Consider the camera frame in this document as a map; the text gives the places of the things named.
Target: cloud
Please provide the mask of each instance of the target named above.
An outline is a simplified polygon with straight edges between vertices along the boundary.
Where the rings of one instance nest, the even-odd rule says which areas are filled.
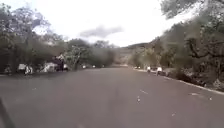
[[[81,32],[80,36],[85,38],[88,37],[106,38],[107,36],[118,32],[123,32],[123,29],[121,27],[105,28],[104,26],[99,26],[97,28]]]

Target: asphalt road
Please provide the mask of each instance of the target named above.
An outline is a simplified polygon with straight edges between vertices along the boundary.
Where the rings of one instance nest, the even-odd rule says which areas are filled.
[[[127,68],[1,77],[0,97],[15,128],[224,128],[223,95]]]

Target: white sky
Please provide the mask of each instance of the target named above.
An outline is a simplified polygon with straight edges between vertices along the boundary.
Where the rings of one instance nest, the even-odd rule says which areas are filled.
[[[26,3],[36,8],[58,34],[77,38],[83,31],[104,26],[121,27],[122,32],[104,38],[118,46],[149,42],[164,30],[191,14],[166,21],[160,11],[161,0],[0,0],[13,9]],[[95,41],[99,37],[90,37]]]

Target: parked car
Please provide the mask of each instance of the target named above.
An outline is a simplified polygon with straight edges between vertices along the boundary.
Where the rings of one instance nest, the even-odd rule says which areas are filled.
[[[68,71],[68,65],[67,65],[67,64],[64,64],[64,66],[63,66],[63,70],[64,70],[64,71]]]
[[[155,66],[150,67],[150,66],[148,66],[147,67],[147,72],[148,73],[156,73],[156,75],[164,75],[162,67],[155,67]]]

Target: rock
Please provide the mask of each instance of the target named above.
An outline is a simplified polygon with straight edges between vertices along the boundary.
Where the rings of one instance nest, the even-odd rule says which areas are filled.
[[[213,87],[217,90],[223,90],[224,89],[224,83],[222,83],[219,79],[216,79],[213,83]]]

